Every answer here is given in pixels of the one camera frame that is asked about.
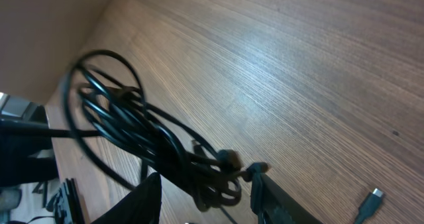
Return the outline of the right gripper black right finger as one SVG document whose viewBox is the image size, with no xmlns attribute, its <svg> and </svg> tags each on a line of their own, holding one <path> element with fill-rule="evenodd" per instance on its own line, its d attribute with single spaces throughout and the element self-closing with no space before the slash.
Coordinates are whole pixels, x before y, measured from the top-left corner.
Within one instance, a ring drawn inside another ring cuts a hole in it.
<svg viewBox="0 0 424 224">
<path fill-rule="evenodd" d="M 263 173 L 253 175 L 250 207 L 258 223 L 322 224 Z"/>
</svg>

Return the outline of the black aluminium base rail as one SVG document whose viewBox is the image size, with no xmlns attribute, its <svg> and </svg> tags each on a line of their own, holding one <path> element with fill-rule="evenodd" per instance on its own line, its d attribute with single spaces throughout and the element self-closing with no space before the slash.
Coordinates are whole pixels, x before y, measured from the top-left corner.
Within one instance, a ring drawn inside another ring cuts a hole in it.
<svg viewBox="0 0 424 224">
<path fill-rule="evenodd" d="M 74 178 L 64 180 L 56 194 L 47 203 L 46 209 L 52 213 L 50 216 L 34 217 L 28 223 L 52 218 L 54 224 L 85 224 Z"/>
</svg>

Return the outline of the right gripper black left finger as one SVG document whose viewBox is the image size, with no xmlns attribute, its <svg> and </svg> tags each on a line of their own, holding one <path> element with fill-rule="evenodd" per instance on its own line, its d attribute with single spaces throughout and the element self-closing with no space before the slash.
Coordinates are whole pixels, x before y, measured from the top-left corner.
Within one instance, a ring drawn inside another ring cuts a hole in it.
<svg viewBox="0 0 424 224">
<path fill-rule="evenodd" d="M 162 182 L 155 172 L 92 224 L 159 224 Z"/>
</svg>

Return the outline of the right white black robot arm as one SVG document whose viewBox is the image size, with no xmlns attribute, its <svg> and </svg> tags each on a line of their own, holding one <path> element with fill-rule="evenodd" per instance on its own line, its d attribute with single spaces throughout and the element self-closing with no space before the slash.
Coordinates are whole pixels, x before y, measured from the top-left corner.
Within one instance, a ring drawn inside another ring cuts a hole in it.
<svg viewBox="0 0 424 224">
<path fill-rule="evenodd" d="M 260 223 L 316 223 L 317 219 L 291 198 L 267 175 L 268 165 L 257 162 L 243 170 L 232 150 L 215 151 L 195 131 L 193 151 L 188 152 L 164 121 L 172 117 L 157 107 L 146 115 L 128 119 L 113 107 L 110 114 L 87 114 L 90 131 L 42 129 L 12 121 L 1 123 L 1 185 L 44 182 L 58 177 L 55 161 L 35 154 L 52 147 L 53 138 L 73 138 L 87 157 L 107 175 L 110 170 L 86 145 L 85 138 L 102 136 L 117 147 L 139 157 L 141 183 L 99 219 L 99 223 L 157 223 L 162 204 L 162 178 L 189 194 L 199 207 L 225 209 L 241 199 L 240 180 L 250 182 L 250 206 Z"/>
</svg>

